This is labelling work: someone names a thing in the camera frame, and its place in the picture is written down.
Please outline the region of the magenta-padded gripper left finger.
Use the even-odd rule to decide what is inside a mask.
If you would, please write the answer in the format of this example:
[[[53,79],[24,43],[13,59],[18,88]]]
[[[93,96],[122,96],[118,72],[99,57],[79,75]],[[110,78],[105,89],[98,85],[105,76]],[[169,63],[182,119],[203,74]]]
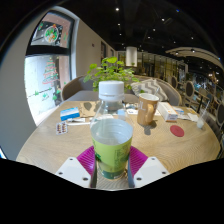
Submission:
[[[69,157],[56,171],[56,175],[84,188],[97,185],[97,164],[94,147],[83,151],[78,157]]]

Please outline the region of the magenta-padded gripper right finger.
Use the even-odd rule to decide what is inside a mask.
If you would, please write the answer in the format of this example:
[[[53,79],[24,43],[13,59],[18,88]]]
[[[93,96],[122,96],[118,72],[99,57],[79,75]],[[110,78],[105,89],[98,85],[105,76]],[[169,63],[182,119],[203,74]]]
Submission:
[[[156,157],[147,157],[135,147],[130,148],[128,158],[128,184],[139,188],[169,175]]]

